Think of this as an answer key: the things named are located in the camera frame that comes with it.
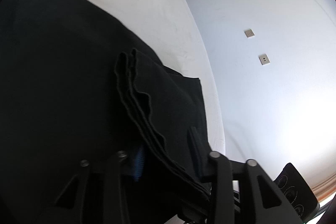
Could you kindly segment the black denim pants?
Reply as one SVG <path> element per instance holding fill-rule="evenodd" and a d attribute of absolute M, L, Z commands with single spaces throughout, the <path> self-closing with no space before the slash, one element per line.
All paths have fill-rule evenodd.
<path fill-rule="evenodd" d="M 1 1 L 1 223 L 203 223 L 193 126 L 207 137 L 199 79 L 104 10 Z M 142 176 L 80 176 L 80 147 L 142 148 Z"/>

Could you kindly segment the black patterned box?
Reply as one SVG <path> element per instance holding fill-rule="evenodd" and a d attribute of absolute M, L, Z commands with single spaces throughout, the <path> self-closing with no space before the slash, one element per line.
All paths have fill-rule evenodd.
<path fill-rule="evenodd" d="M 304 223 L 311 220 L 319 210 L 319 202 L 294 165 L 289 162 L 274 180 Z"/>

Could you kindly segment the lower wall socket plate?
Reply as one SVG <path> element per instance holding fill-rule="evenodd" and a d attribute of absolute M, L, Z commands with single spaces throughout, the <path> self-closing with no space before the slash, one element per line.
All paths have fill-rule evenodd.
<path fill-rule="evenodd" d="M 267 65 L 270 63 L 270 59 L 265 53 L 259 56 L 259 60 L 262 65 Z"/>

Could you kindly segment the upper wall switch plate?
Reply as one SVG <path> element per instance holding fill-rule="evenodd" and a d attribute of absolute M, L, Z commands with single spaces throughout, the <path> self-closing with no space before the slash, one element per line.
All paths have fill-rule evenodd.
<path fill-rule="evenodd" d="M 247 38 L 255 36 L 254 32 L 251 29 L 245 30 L 244 34 L 246 35 Z"/>

